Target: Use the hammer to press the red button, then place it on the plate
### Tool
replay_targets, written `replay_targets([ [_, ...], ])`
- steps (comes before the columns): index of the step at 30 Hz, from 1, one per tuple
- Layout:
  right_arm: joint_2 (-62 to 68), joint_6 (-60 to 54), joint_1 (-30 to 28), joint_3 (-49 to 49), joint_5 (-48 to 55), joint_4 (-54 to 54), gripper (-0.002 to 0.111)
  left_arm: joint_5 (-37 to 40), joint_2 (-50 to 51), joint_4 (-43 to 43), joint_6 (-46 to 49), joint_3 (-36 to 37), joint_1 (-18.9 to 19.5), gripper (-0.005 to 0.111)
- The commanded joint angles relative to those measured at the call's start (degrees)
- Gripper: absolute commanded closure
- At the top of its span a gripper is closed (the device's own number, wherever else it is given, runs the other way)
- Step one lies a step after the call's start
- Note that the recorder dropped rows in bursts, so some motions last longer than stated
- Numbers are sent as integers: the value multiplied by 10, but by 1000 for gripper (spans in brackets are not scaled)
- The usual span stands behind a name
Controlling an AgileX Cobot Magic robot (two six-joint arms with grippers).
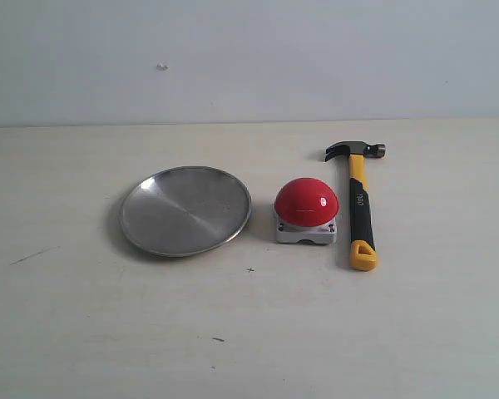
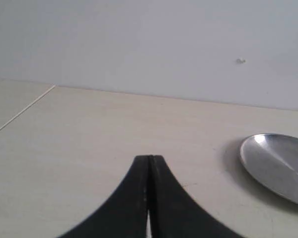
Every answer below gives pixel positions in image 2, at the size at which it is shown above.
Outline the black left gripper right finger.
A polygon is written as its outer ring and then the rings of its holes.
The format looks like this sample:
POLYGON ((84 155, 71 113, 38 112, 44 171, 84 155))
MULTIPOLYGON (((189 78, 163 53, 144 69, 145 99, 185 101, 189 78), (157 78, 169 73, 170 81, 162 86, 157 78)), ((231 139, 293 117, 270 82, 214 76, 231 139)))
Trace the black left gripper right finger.
POLYGON ((160 155, 150 156, 150 222, 153 238, 240 238, 185 191, 160 155))

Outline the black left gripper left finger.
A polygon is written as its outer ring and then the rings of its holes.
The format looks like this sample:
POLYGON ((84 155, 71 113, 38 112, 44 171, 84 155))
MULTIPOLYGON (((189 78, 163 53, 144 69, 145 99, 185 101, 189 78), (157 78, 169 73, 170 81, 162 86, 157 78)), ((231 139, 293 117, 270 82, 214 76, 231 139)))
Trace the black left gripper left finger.
POLYGON ((145 238, 149 156, 136 156, 109 198, 62 238, 145 238))

